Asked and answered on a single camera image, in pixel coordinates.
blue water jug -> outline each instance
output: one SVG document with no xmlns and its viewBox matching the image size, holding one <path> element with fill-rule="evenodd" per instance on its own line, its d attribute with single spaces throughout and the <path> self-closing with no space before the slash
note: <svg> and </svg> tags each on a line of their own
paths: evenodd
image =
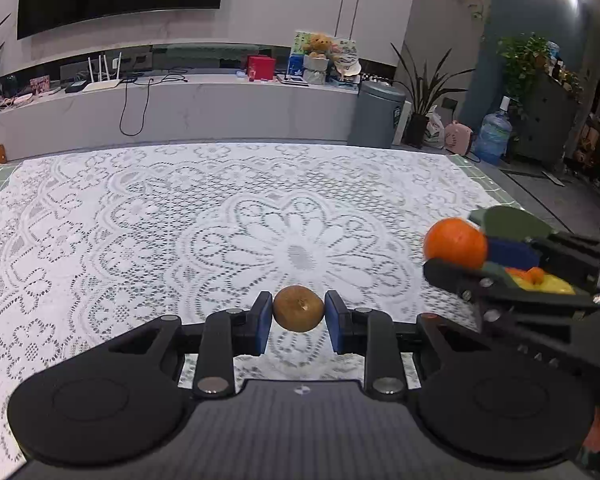
<svg viewBox="0 0 600 480">
<path fill-rule="evenodd" d="M 472 149 L 475 155 L 490 164 L 497 164 L 500 161 L 500 155 L 507 149 L 509 136 L 513 130 L 507 117 L 509 101 L 508 97 L 503 97 L 500 109 L 484 118 Z"/>
</svg>

teddy bear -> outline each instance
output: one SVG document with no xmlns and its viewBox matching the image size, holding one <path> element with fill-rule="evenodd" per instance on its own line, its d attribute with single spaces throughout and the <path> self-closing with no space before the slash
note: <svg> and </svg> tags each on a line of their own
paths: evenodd
<svg viewBox="0 0 600 480">
<path fill-rule="evenodd" d="M 309 43 L 305 43 L 302 49 L 311 57 L 326 57 L 326 53 L 331 48 L 332 40 L 326 34 L 312 34 Z"/>
</svg>

white cap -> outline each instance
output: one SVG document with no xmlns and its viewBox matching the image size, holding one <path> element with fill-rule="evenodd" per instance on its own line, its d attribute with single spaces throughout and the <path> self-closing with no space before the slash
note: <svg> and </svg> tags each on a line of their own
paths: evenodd
<svg viewBox="0 0 600 480">
<path fill-rule="evenodd" d="M 511 101 L 510 97 L 504 96 L 502 98 L 502 102 L 500 103 L 500 110 L 504 110 L 505 112 L 509 110 L 509 102 Z"/>
</svg>

trash can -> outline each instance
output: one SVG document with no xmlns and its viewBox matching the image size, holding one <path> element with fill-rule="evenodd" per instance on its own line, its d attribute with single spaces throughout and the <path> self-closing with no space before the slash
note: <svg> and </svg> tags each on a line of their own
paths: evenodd
<svg viewBox="0 0 600 480">
<path fill-rule="evenodd" d="M 405 94 L 388 83 L 365 81 L 360 87 L 349 146 L 390 148 Z"/>
</svg>

white lace tablecloth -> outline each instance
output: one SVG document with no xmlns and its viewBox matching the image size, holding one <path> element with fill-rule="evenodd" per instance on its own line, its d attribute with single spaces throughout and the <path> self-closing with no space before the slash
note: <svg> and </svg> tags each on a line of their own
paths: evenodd
<svg viewBox="0 0 600 480">
<path fill-rule="evenodd" d="M 23 460 L 6 419 L 17 384 L 164 313 L 200 322 L 299 283 L 395 320 L 471 324 L 424 282 L 422 238 L 495 203 L 445 156 L 404 151 L 183 144 L 25 161 L 0 193 L 0 478 Z M 267 354 L 235 363 L 239 381 L 363 370 L 333 354 L 324 323 L 274 323 Z"/>
</svg>

